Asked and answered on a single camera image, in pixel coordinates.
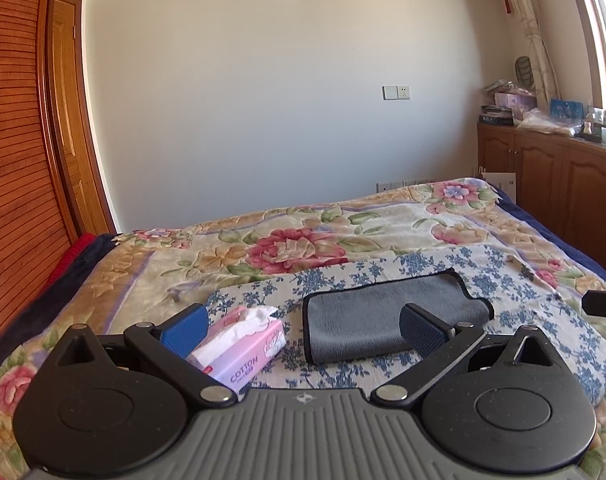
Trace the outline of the purple and grey towel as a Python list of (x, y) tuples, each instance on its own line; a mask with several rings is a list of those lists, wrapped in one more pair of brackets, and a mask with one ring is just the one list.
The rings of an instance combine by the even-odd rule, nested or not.
[(494, 318), (494, 307), (488, 299), (472, 296), (453, 269), (315, 292), (303, 299), (305, 359), (321, 365), (414, 350), (399, 329), (399, 313), (406, 304), (417, 304), (441, 316), (440, 310), (449, 306), (462, 309), (480, 302), (485, 304), (486, 324)]

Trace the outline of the pink cotton tissue box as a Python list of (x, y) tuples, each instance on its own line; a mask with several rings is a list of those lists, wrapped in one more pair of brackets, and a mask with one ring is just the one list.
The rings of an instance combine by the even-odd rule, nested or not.
[(186, 360), (239, 393), (281, 349), (286, 337), (276, 307), (238, 307), (207, 331)]

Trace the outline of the floral beige bed blanket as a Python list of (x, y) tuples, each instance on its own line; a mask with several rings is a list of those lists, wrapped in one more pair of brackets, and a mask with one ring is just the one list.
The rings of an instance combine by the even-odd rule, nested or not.
[[(0, 366), (0, 479), (26, 472), (12, 414), (35, 373), (76, 323), (118, 334), (138, 321), (162, 323), (212, 292), (306, 270), (419, 250), (490, 245), (509, 249), (553, 289), (577, 300), (606, 340), (606, 318), (582, 310), (588, 290), (606, 292), (606, 270), (531, 214), (474, 178), (419, 184), (342, 203), (241, 214), (181, 229), (115, 236), (71, 301), (38, 336)], [(598, 429), (583, 468), (606, 479), (606, 394), (595, 403)]]

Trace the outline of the blue floral white cloth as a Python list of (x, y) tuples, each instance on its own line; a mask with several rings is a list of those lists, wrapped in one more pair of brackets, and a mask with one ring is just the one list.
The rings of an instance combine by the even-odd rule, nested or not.
[(212, 292), (205, 306), (212, 321), (238, 307), (271, 306), (285, 329), (286, 347), (257, 374), (258, 387), (321, 389), (376, 386), (415, 365), (416, 351), (314, 366), (303, 346), (302, 301), (313, 292), (355, 288), (452, 269), (474, 297), (487, 299), (495, 316), (491, 334), (513, 334), (523, 324), (539, 326), (580, 382), (588, 399), (606, 394), (606, 340), (588, 324), (568, 291), (553, 289), (509, 249), (454, 246), (410, 252), (277, 275), (269, 280)]

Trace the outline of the wooden low cabinet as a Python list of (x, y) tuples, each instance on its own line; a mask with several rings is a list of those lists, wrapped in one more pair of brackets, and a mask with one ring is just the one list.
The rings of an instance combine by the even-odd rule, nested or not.
[(606, 270), (606, 148), (567, 136), (478, 125), (478, 166), (516, 175), (516, 203)]

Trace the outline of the dark navy bed sheet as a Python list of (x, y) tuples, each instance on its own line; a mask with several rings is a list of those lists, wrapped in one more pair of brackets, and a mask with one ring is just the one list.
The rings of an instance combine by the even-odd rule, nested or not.
[(110, 233), (96, 235), (96, 240), (74, 260), (66, 273), (52, 286), (44, 285), (38, 296), (10, 323), (0, 336), (0, 366), (15, 348), (38, 336), (53, 322), (95, 266), (116, 247), (113, 238)]

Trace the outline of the white cardboard box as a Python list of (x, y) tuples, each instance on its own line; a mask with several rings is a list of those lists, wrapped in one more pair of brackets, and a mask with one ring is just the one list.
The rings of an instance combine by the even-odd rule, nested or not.
[(483, 171), (482, 178), (503, 200), (516, 203), (516, 174), (514, 172)]

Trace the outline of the wooden door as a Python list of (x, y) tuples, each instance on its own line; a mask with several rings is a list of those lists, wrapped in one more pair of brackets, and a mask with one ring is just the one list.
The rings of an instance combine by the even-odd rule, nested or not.
[(80, 234), (113, 233), (116, 226), (99, 174), (85, 92), (82, 0), (53, 0), (48, 21), (56, 145), (73, 223)]

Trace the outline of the wooden slatted wardrobe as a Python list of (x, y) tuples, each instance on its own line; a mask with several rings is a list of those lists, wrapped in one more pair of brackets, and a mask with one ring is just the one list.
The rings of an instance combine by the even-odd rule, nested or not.
[(47, 67), (54, 0), (0, 0), (0, 335), (78, 236)]

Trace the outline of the blue box on cabinet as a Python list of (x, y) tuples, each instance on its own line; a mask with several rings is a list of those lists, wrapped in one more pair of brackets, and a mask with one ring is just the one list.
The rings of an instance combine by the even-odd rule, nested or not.
[(549, 105), (550, 115), (560, 122), (578, 124), (585, 117), (584, 104), (580, 101), (552, 99)]

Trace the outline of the clear plastic bag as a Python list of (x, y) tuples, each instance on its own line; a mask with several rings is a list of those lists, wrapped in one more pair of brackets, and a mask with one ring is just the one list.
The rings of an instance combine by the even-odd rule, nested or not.
[(577, 136), (583, 131), (583, 123), (576, 119), (554, 118), (539, 108), (523, 114), (516, 128), (559, 136)]

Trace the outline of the pink box on cabinet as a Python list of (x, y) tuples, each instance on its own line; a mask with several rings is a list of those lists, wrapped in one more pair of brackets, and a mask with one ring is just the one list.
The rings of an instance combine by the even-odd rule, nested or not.
[(496, 106), (510, 108), (516, 120), (522, 120), (525, 113), (537, 107), (536, 96), (523, 93), (496, 92), (494, 102)]

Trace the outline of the dark flat box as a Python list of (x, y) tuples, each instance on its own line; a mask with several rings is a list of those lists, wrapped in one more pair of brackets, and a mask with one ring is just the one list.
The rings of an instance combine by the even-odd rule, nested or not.
[(514, 126), (514, 117), (512, 109), (509, 107), (484, 104), (481, 106), (481, 113), (478, 115), (480, 124), (491, 126)]

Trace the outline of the patterned beige curtain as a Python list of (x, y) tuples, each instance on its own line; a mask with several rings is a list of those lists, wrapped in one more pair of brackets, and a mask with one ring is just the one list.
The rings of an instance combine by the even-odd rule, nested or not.
[(558, 81), (553, 70), (547, 44), (540, 26), (537, 0), (508, 0), (519, 18), (531, 60), (536, 96), (539, 104), (549, 106), (559, 96)]

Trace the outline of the white wall socket plate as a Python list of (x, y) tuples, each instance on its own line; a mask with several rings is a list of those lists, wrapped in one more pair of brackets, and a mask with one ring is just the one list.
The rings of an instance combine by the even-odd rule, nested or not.
[(382, 96), (385, 101), (410, 100), (411, 91), (408, 86), (383, 86)]

